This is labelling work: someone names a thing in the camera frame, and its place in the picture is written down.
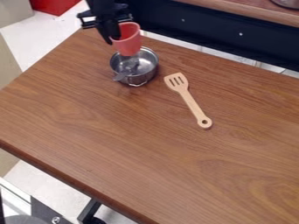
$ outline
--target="metal pot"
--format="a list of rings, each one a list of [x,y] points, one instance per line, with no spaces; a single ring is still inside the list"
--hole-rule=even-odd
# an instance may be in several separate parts
[[[134,69],[134,72],[128,73],[119,82],[133,87],[140,87],[156,76],[159,59],[152,50],[144,46],[134,58],[138,60],[138,66]],[[118,52],[112,56],[110,66],[115,72],[115,76],[122,72],[124,64],[128,60],[131,60],[131,57],[121,56]]]
[[[299,0],[272,0],[272,2],[290,9],[299,9]]]

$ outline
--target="wooden spatula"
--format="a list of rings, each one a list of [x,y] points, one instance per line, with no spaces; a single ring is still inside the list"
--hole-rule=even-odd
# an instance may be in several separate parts
[[[204,130],[210,129],[212,127],[212,120],[205,115],[188,91],[189,83],[186,77],[184,77],[182,73],[174,73],[164,77],[164,81],[170,89],[181,94],[184,101],[198,120],[198,125]]]

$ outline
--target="red cup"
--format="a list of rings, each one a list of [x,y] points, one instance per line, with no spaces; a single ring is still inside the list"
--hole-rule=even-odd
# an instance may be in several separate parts
[[[133,22],[120,24],[122,36],[119,40],[112,39],[114,47],[122,56],[133,56],[141,47],[140,25]]]

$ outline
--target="tile floor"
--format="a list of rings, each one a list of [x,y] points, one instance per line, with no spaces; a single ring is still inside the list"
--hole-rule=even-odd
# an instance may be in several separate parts
[[[22,71],[28,69],[54,47],[76,32],[80,28],[80,21],[75,16],[78,12],[86,9],[86,2],[81,1],[61,17],[35,11],[34,17],[0,29]],[[229,60],[259,66],[267,70],[299,78],[299,73],[297,72],[259,63],[252,59],[167,38],[147,31],[143,32],[143,35],[153,39],[168,41],[174,45],[187,47],[195,51],[210,53]],[[65,215],[73,223],[77,222],[76,217],[79,215],[80,210],[89,201],[89,197],[86,195],[23,161],[19,161],[4,178],[57,212]],[[134,223],[132,220],[123,217],[105,206],[98,211],[97,216],[105,220],[108,224]]]

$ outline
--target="wooden tabletop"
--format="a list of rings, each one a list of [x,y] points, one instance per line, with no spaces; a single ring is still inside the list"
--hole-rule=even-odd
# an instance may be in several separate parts
[[[283,8],[270,0],[175,0],[206,8],[299,27],[299,10]]]
[[[145,38],[143,87],[78,31],[0,93],[0,146],[140,223],[299,223],[299,80]],[[163,77],[181,72],[202,130]]]

